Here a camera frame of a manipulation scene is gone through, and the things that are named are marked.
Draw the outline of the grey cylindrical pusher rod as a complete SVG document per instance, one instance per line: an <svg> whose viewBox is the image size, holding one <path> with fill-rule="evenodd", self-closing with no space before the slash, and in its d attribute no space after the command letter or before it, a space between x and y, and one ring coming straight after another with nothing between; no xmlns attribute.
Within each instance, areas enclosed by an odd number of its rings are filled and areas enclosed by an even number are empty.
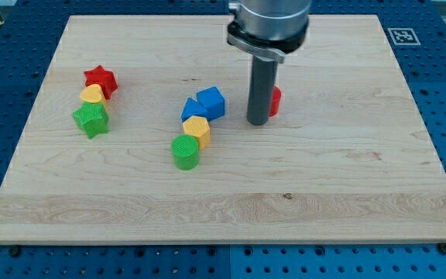
<svg viewBox="0 0 446 279"><path fill-rule="evenodd" d="M249 80L247 120L254 126L267 123L273 100L278 63L263 57L252 57Z"/></svg>

